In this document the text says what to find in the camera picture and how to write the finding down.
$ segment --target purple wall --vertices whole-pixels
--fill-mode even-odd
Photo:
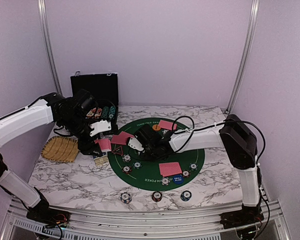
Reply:
[[[123,105],[225,108],[251,4],[247,0],[47,0],[63,93],[72,94],[70,76],[77,70],[118,72]]]
[[[261,1],[234,113],[263,130],[265,186],[300,240],[300,0]]]
[[[53,92],[36,1],[0,1],[0,117]],[[7,143],[4,161],[28,180],[51,126]],[[0,229],[10,197],[0,188]]]

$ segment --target wooden basket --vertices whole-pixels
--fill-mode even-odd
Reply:
[[[78,152],[78,140],[53,136],[44,145],[41,156],[54,162],[73,163]]]

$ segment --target poker mat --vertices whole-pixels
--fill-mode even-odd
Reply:
[[[171,119],[159,117],[138,119],[121,127],[118,131],[118,134],[122,131],[129,134],[134,134],[142,125],[149,124],[152,127],[153,125],[159,124],[160,120],[173,122],[173,120]],[[186,128],[186,125],[179,122],[177,123],[177,130]],[[161,129],[158,132],[163,135],[165,131],[167,130]],[[112,152],[108,153],[109,163],[113,171],[120,179],[122,179],[127,184],[139,189],[149,191],[167,191],[186,185],[198,175],[205,162],[204,149],[196,149],[185,151],[182,153],[176,153],[167,157],[166,159],[145,161],[140,159],[137,151],[130,149],[130,147],[127,145],[111,144],[112,151],[120,148],[121,146],[123,151],[122,156],[119,154],[113,154]],[[125,155],[130,156],[129,162],[124,161]],[[160,173],[159,164],[174,162],[178,162],[181,170],[188,171],[190,174],[188,177],[185,177],[182,174],[167,176],[169,182],[167,184],[167,179],[165,179],[163,181],[165,185],[163,185],[163,176]],[[193,163],[197,165],[197,168],[195,170],[191,169],[190,167]],[[123,168],[126,166],[130,167],[130,173],[124,173]]]

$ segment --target marble table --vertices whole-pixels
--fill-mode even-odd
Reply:
[[[159,117],[174,120],[188,115],[196,127],[225,119],[218,107],[206,106],[120,106],[118,127],[141,118]],[[191,126],[187,119],[181,123]],[[128,185],[112,170],[110,164],[96,166],[92,156],[79,153],[73,163],[52,162],[39,157],[29,184],[39,189],[52,206],[98,211],[162,211],[205,207],[242,200],[237,171],[232,167],[225,149],[205,150],[200,173],[188,184],[163,192],[160,202],[151,198],[152,191]],[[184,190],[192,193],[182,201]],[[120,195],[128,192],[132,202],[124,204]]]

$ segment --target blue small blind chip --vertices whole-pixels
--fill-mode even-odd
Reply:
[[[179,174],[179,175],[175,175],[172,177],[172,181],[175,183],[175,184],[183,184],[185,179],[184,177]]]

